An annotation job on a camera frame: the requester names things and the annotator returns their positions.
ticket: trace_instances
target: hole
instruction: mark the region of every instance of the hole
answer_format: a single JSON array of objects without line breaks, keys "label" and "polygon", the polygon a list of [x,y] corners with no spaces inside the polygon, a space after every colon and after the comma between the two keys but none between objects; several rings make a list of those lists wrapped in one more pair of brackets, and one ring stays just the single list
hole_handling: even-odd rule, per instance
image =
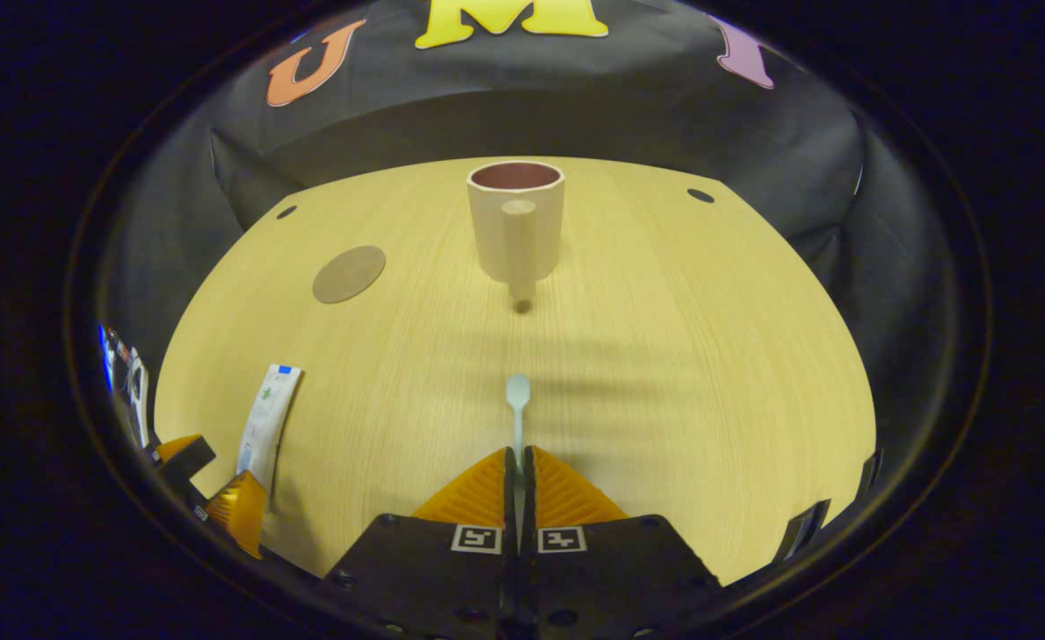
[{"label": "hole", "polygon": [[341,587],[343,589],[352,589],[356,587],[356,578],[353,577],[352,574],[349,574],[349,572],[339,570],[334,575],[332,575],[332,580],[336,582],[336,587]]},{"label": "hole", "polygon": [[455,612],[455,617],[458,617],[458,619],[467,624],[474,624],[486,620],[487,612],[483,611],[483,609],[470,607],[470,604],[463,604],[462,608],[459,608]]},{"label": "hole", "polygon": [[487,189],[537,189],[554,185],[562,174],[534,162],[505,162],[485,166],[471,175],[471,182]]},{"label": "hole", "polygon": [[579,622],[579,615],[572,612],[571,609],[559,609],[559,611],[547,616],[547,620],[550,620],[550,623],[555,626],[571,626]]},{"label": "hole", "polygon": [[716,202],[716,200],[714,200],[713,198],[711,198],[711,196],[709,196],[709,193],[705,193],[705,192],[703,192],[701,190],[698,190],[698,189],[689,189],[689,195],[692,196],[693,198],[697,199],[697,200],[700,200],[700,202],[702,202],[702,203],[715,203]]}]

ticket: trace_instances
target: tabletop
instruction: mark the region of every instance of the tabletop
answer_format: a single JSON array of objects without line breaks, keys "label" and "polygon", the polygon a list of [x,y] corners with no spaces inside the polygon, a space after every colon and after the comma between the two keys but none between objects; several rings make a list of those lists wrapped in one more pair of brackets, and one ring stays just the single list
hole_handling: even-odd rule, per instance
[{"label": "tabletop", "polygon": [[[866,372],[822,284],[757,211],[676,170],[511,158],[566,175],[558,267],[519,313],[479,268],[466,202],[468,172],[496,159],[311,187],[234,244],[158,380],[158,436],[202,434],[217,454],[193,478],[203,494],[234,476],[272,362],[304,373],[262,542],[317,575],[375,516],[412,513],[512,444],[512,373],[532,382],[526,444],[625,512],[668,518],[722,584],[770,563],[818,500],[828,519],[852,502],[876,445]],[[363,245],[384,250],[379,278],[318,302],[317,273]]]}]

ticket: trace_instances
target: black plastic part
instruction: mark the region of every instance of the black plastic part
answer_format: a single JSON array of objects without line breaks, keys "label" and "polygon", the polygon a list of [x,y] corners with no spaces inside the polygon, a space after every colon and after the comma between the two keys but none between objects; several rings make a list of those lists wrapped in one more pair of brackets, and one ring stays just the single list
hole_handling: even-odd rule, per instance
[{"label": "black plastic part", "polygon": [[780,542],[780,549],[774,552],[771,562],[782,563],[810,543],[811,539],[815,538],[816,531],[822,528],[822,521],[827,518],[830,507],[831,501],[822,500],[816,502],[811,509],[790,519],[787,522],[787,533],[783,534],[783,542]]},{"label": "black plastic part", "polygon": [[882,451],[879,449],[875,452],[875,454],[870,455],[870,457],[866,459],[866,462],[863,462],[863,477],[861,477],[858,481],[858,494],[855,495],[856,500],[863,497],[863,495],[866,495],[866,492],[868,492],[872,486],[875,486],[877,474],[879,474],[881,468]]},{"label": "black plastic part", "polygon": [[316,588],[321,582],[320,577],[291,563],[289,559],[284,559],[281,555],[275,554],[274,551],[268,549],[264,545],[259,546],[258,551],[262,554],[262,562],[259,565],[261,565],[262,570],[268,575],[271,575],[272,578],[296,580],[296,582],[305,584],[307,588]]},{"label": "black plastic part", "polygon": [[207,444],[205,437],[200,436],[172,455],[169,460],[164,461],[157,472],[188,509],[192,511],[194,507],[205,509],[206,498],[194,488],[193,483],[190,483],[190,478],[211,460],[214,460],[214,450]]},{"label": "black plastic part", "polygon": [[522,451],[522,489],[526,492],[526,503],[522,509],[522,530],[519,531],[518,576],[515,580],[515,615],[507,626],[508,636],[512,639],[534,637],[536,630],[537,602],[535,599],[535,485],[534,485],[534,447]]},{"label": "black plastic part", "polygon": [[160,458],[160,453],[158,452],[158,445],[160,444],[162,444],[162,442],[153,440],[147,442],[147,447],[144,447],[144,449],[142,449],[142,453],[144,453],[144,458],[152,461],[156,466],[156,468],[160,468],[160,466],[163,465],[163,459]]},{"label": "black plastic part", "polygon": [[321,584],[342,607],[396,624],[410,637],[490,640],[507,574],[503,554],[450,550],[458,526],[377,516]]},{"label": "black plastic part", "polygon": [[716,576],[661,516],[587,524],[582,530],[585,551],[540,554],[533,540],[524,549],[534,570],[542,640],[670,632],[670,620],[706,607],[721,591]]},{"label": "black plastic part", "polygon": [[519,482],[517,466],[514,464],[514,450],[507,447],[503,459],[503,558],[505,558],[505,572],[503,572],[502,598],[498,599],[500,622],[514,619],[517,615],[515,611],[515,591],[518,589],[519,577],[519,556],[518,556],[518,531],[514,523],[514,483]]}]

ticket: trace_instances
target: mug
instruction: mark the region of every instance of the mug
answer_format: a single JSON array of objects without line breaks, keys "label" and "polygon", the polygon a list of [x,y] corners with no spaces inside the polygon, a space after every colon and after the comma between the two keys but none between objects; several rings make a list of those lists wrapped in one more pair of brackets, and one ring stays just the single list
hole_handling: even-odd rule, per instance
[{"label": "mug", "polygon": [[479,267],[517,302],[555,270],[566,176],[550,163],[486,163],[466,178]]}]

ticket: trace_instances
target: round coaster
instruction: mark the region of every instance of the round coaster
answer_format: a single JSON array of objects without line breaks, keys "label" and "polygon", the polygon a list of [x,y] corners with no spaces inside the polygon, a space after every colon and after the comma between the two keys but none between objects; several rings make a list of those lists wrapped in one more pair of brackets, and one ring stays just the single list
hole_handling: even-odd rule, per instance
[{"label": "round coaster", "polygon": [[379,247],[354,247],[329,260],[312,278],[312,297],[334,304],[364,292],[384,271],[385,255]]}]

